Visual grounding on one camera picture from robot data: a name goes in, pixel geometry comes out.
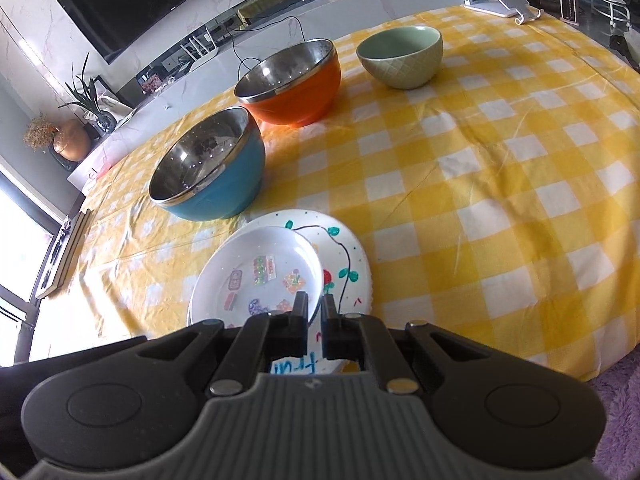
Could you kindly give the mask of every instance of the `table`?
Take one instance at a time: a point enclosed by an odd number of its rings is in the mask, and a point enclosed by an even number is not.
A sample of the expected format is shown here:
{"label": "table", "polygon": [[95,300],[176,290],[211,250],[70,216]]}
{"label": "table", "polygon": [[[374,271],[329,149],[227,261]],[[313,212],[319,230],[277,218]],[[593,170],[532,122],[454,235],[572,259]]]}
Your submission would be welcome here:
{"label": "table", "polygon": [[[445,41],[429,85],[397,91],[364,72],[361,40],[418,23]],[[164,152],[234,104],[232,89],[99,181],[68,282],[42,304],[39,323],[59,341],[50,351],[80,325],[86,342],[180,328],[216,248],[251,218],[299,207],[358,236],[372,312],[389,326],[426,319],[584,380],[629,352],[640,339],[638,75],[554,18],[518,27],[461,7],[335,44],[334,108],[305,128],[261,124],[264,185],[239,217],[183,221],[146,194]]]}

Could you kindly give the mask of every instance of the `orange bowl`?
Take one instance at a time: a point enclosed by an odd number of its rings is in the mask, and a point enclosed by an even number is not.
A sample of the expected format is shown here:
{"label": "orange bowl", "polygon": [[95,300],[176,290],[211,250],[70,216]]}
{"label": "orange bowl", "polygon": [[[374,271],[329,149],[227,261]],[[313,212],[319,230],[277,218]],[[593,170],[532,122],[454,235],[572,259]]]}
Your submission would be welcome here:
{"label": "orange bowl", "polygon": [[309,40],[285,48],[253,67],[238,82],[234,93],[258,119],[306,126],[329,111],[341,78],[334,44],[329,40]]}

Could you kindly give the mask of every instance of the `glittery sticker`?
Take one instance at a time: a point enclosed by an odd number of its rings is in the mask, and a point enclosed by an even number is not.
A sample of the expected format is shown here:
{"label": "glittery sticker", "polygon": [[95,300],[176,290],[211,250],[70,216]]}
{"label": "glittery sticker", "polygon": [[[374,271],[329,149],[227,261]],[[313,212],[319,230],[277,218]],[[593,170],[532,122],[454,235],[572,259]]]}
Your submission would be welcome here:
{"label": "glittery sticker", "polygon": [[293,272],[287,274],[282,280],[282,284],[287,288],[287,290],[294,294],[299,291],[303,286],[305,286],[305,279],[300,276],[300,272],[297,269],[293,269]]}
{"label": "glittery sticker", "polygon": [[276,279],[276,259],[273,256],[267,256],[267,279]]}
{"label": "glittery sticker", "polygon": [[242,283],[242,270],[236,269],[231,271],[229,277],[229,290],[238,290]]}
{"label": "glittery sticker", "polygon": [[267,257],[258,256],[254,260],[254,283],[256,285],[264,285],[267,283]]}
{"label": "glittery sticker", "polygon": [[281,312],[291,312],[293,310],[293,307],[291,306],[289,301],[282,300],[279,304],[276,305],[276,310],[279,310]]}
{"label": "glittery sticker", "polygon": [[225,310],[233,310],[234,309],[234,301],[238,295],[234,292],[230,292],[225,300]]}
{"label": "glittery sticker", "polygon": [[268,309],[264,308],[260,304],[260,300],[251,300],[249,302],[249,316],[256,316],[257,314],[264,314],[268,312]]}

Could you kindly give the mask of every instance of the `green bowl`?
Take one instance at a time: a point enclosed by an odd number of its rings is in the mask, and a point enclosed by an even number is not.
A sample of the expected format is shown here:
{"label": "green bowl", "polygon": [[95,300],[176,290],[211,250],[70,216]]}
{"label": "green bowl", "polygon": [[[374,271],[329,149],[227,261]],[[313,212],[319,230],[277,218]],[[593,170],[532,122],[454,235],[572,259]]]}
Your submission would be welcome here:
{"label": "green bowl", "polygon": [[356,54],[364,69],[392,88],[409,90],[427,83],[442,63],[442,35],[433,27],[390,28],[369,36]]}

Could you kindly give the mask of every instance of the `purple fluffy rug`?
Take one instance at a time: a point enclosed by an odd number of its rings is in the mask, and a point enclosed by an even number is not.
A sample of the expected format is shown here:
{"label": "purple fluffy rug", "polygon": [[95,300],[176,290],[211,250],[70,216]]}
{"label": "purple fluffy rug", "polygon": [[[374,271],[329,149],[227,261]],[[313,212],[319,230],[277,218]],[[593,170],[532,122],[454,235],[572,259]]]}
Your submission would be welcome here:
{"label": "purple fluffy rug", "polygon": [[607,427],[593,459],[610,480],[640,468],[640,345],[589,384],[607,410]]}

